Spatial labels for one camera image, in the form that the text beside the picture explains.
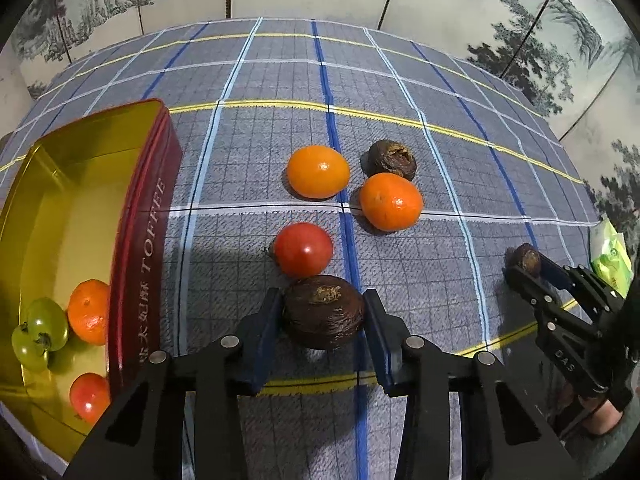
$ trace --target dried mangosteen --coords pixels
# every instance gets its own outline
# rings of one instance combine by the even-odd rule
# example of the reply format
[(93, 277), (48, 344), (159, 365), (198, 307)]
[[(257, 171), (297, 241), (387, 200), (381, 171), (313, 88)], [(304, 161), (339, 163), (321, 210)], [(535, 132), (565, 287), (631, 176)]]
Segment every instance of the dried mangosteen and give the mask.
[(409, 181), (414, 179), (417, 165), (414, 154), (400, 142), (382, 139), (369, 148), (368, 170), (371, 175), (394, 173)]
[(320, 274), (293, 283), (284, 294), (282, 325), (300, 346), (328, 350), (356, 335), (364, 300), (351, 283)]
[(542, 260), (540, 253), (531, 244), (522, 244), (508, 254), (508, 265), (516, 265), (534, 278), (540, 277)]

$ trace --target yellow-orange citrus fruit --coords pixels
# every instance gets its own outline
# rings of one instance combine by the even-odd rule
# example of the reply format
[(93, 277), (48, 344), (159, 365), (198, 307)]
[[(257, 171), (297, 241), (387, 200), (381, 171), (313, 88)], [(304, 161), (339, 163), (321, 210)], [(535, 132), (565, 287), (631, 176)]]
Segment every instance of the yellow-orange citrus fruit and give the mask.
[(422, 211), (422, 195), (408, 180), (393, 173), (368, 178), (360, 190), (360, 207), (381, 231), (399, 231), (414, 225)]
[(328, 146), (305, 146), (296, 150), (287, 164), (287, 178), (299, 195), (329, 198), (349, 182), (349, 165)]

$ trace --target metal pin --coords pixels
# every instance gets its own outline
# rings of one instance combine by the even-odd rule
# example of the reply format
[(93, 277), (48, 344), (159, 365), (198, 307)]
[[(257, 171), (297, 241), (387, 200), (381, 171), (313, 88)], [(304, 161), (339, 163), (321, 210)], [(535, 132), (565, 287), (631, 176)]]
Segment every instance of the metal pin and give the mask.
[(163, 350), (156, 350), (155, 352), (151, 352), (151, 355), (149, 356), (149, 362), (155, 365), (159, 365), (160, 363), (163, 363), (165, 359), (166, 359), (166, 352), (164, 352)]
[(411, 335), (405, 340), (406, 345), (409, 348), (422, 348), (424, 346), (424, 339), (422, 339), (419, 335)]
[(495, 355), (491, 352), (478, 352), (478, 361), (480, 361), (483, 365), (490, 366), (495, 363)]
[(240, 343), (240, 340), (234, 335), (225, 335), (220, 340), (220, 346), (222, 348), (235, 348)]

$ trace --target red tomato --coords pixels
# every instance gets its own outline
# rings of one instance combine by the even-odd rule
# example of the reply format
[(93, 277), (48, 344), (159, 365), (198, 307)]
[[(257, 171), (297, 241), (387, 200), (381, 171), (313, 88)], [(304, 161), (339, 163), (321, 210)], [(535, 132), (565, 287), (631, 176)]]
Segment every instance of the red tomato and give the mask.
[(330, 236), (314, 224), (301, 222), (285, 227), (273, 241), (273, 256), (282, 272), (292, 278), (320, 274), (334, 254)]
[(82, 374), (71, 385), (69, 401), (78, 415), (94, 425), (111, 402), (107, 379), (98, 374)]

